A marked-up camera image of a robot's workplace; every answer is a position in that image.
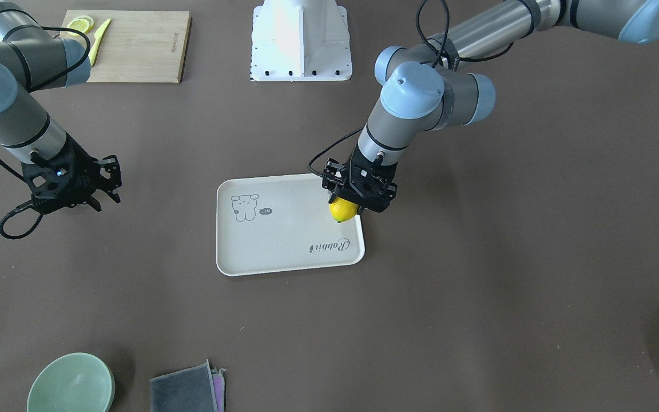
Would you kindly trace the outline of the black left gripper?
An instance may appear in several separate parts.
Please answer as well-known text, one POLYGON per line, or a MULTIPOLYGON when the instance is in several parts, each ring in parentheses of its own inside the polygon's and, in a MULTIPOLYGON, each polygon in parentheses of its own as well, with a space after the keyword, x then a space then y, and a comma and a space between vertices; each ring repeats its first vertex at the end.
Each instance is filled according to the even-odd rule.
POLYGON ((365 209, 382 213, 396 196, 397 185, 393 183, 397 164, 384 166, 383 156, 369 161, 359 148, 355 148, 344 164, 329 159, 321 176, 322 186, 331 192, 329 202, 340 197, 358 204, 355 214, 360 216, 365 209))

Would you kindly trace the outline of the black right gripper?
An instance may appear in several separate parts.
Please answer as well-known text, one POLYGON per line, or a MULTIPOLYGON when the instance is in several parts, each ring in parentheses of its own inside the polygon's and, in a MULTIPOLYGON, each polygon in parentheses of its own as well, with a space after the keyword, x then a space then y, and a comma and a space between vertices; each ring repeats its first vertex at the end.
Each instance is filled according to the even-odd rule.
POLYGON ((30 156, 33 164, 22 164, 23 178, 31 191, 33 209, 48 214, 62 208, 88 204, 102 211, 93 193, 101 190, 115 202, 121 198, 116 190, 121 187, 120 163, 117 156, 97 160, 80 144, 68 136, 62 150, 52 159, 38 154, 30 156))

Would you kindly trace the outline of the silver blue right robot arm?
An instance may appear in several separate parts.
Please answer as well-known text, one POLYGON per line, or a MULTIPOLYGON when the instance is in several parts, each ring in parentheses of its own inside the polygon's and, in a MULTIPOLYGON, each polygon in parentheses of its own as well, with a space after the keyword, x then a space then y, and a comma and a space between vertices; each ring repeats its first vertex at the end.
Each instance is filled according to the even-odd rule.
POLYGON ((52 37, 19 5, 0 1, 0 146, 20 161, 27 205, 41 214, 79 204, 100 211, 96 191, 121 201, 117 156, 90 156, 33 97, 86 82, 89 52, 88 38, 52 37))

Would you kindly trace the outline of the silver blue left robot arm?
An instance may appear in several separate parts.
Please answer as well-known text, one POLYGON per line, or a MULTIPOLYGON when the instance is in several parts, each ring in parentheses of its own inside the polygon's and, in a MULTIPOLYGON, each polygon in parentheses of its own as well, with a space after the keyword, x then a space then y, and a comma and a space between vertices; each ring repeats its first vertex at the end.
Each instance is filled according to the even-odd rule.
POLYGON ((396 196, 398 161, 420 132, 486 119, 497 94, 469 65, 489 62, 536 32, 564 26, 625 43, 659 39, 659 1, 502 1, 420 44, 390 46, 376 59, 379 99, 348 159, 329 159, 318 175, 337 222, 366 209, 381 213, 396 196))

